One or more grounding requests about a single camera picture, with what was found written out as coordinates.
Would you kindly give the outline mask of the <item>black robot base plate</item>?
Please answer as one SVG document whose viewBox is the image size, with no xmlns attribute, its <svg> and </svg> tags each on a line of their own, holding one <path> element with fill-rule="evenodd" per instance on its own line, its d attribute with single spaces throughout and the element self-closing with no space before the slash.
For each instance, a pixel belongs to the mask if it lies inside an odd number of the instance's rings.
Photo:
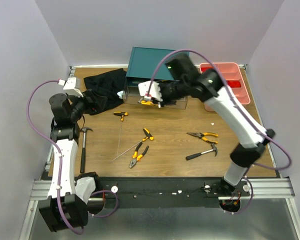
<svg viewBox="0 0 300 240">
<path fill-rule="evenodd" d="M 92 196 L 88 210 L 218 208 L 222 200 L 250 196 L 248 183 L 242 180 L 233 190 L 222 187 L 219 177 L 100 177 L 105 193 Z"/>
</svg>

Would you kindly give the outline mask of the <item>teal drawer cabinet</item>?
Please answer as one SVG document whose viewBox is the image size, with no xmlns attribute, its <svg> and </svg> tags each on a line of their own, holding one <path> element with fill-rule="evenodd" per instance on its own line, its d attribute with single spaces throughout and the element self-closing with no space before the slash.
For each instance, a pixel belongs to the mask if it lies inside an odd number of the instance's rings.
<svg viewBox="0 0 300 240">
<path fill-rule="evenodd" d="M 139 83 L 150 81 L 158 63 L 173 51 L 172 49 L 133 47 L 126 72 L 125 86 L 138 87 Z M 159 84 L 169 84 L 174 81 L 165 64 L 159 68 L 155 81 Z"/>
</svg>

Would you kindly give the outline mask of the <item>yellow screwdriver large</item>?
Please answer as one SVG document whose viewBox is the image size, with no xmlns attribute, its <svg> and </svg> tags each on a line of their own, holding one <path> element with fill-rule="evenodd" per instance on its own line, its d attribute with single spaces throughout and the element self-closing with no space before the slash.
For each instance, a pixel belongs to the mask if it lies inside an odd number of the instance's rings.
<svg viewBox="0 0 300 240">
<path fill-rule="evenodd" d="M 150 102 L 150 105 L 153 107 L 158 107 L 159 109 L 162 107 L 159 101 L 154 101 L 154 100 Z"/>
</svg>

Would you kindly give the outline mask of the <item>pink compartment tray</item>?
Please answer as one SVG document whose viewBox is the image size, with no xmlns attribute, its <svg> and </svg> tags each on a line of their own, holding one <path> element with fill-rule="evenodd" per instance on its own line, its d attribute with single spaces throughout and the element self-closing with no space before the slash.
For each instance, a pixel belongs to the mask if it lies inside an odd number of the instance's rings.
<svg viewBox="0 0 300 240">
<path fill-rule="evenodd" d="M 250 104 L 251 99 L 239 65 L 235 62 L 214 62 L 213 64 L 221 72 L 239 102 L 243 106 Z"/>
</svg>

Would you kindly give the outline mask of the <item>yellow black long rod driver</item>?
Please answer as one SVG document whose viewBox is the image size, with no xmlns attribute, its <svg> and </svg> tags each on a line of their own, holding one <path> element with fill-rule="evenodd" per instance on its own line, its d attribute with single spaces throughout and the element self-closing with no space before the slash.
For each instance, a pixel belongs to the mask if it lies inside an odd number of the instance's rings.
<svg viewBox="0 0 300 240">
<path fill-rule="evenodd" d="M 145 142 L 146 140 L 153 141 L 155 139 L 154 136 L 151 134 L 151 132 L 147 128 L 143 128 L 143 132 L 145 134 L 145 137 L 142 138 L 142 140 L 140 140 L 135 145 L 133 145 L 132 147 L 128 148 L 127 150 L 125 150 L 124 152 L 122 152 L 121 154 L 119 154 L 118 156 L 116 156 L 113 160 L 110 161 L 110 163 L 114 162 L 115 160 L 117 160 L 118 158 L 120 158 L 121 156 L 123 156 L 124 154 L 126 154 L 127 152 L 129 152 L 134 147 L 137 147 L 139 144 Z"/>
</svg>

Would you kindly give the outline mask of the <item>clear drawer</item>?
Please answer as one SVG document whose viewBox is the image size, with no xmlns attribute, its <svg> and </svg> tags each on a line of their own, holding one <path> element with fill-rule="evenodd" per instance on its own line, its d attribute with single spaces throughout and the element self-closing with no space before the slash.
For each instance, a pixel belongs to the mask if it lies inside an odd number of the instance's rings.
<svg viewBox="0 0 300 240">
<path fill-rule="evenodd" d="M 125 104 L 141 105 L 139 101 L 142 100 L 137 86 L 125 86 L 122 94 L 122 99 Z M 176 100 L 173 103 L 166 104 L 164 107 L 172 109 L 185 110 L 188 104 L 188 98 L 184 97 Z"/>
</svg>

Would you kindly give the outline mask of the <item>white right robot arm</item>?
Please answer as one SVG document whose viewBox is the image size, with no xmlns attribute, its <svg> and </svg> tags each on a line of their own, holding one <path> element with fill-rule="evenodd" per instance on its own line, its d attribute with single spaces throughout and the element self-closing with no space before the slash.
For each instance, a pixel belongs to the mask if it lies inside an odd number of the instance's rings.
<svg viewBox="0 0 300 240">
<path fill-rule="evenodd" d="M 230 166 L 220 181 L 220 191 L 226 196 L 233 195 L 250 166 L 263 155 L 266 145 L 276 135 L 275 131 L 255 121 L 214 63 L 199 73 L 190 57 L 180 49 L 166 55 L 158 65 L 165 65 L 174 79 L 160 91 L 163 102 L 187 96 L 199 99 L 236 134 L 238 145 L 230 153 Z"/>
</svg>

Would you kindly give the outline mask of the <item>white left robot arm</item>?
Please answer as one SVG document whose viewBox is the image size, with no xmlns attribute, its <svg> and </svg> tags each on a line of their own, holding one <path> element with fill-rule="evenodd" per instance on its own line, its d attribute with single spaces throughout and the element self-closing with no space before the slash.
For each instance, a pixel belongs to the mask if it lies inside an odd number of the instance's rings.
<svg viewBox="0 0 300 240">
<path fill-rule="evenodd" d="M 96 172 L 75 177 L 75 159 L 81 132 L 78 121 L 84 114 L 103 111 L 106 102 L 107 97 L 91 89 L 82 96 L 58 93 L 49 99 L 54 120 L 49 137 L 54 150 L 53 176 L 47 199 L 38 206 L 51 232 L 69 229 L 83 234 L 88 223 L 89 198 L 103 192 Z"/>
</svg>

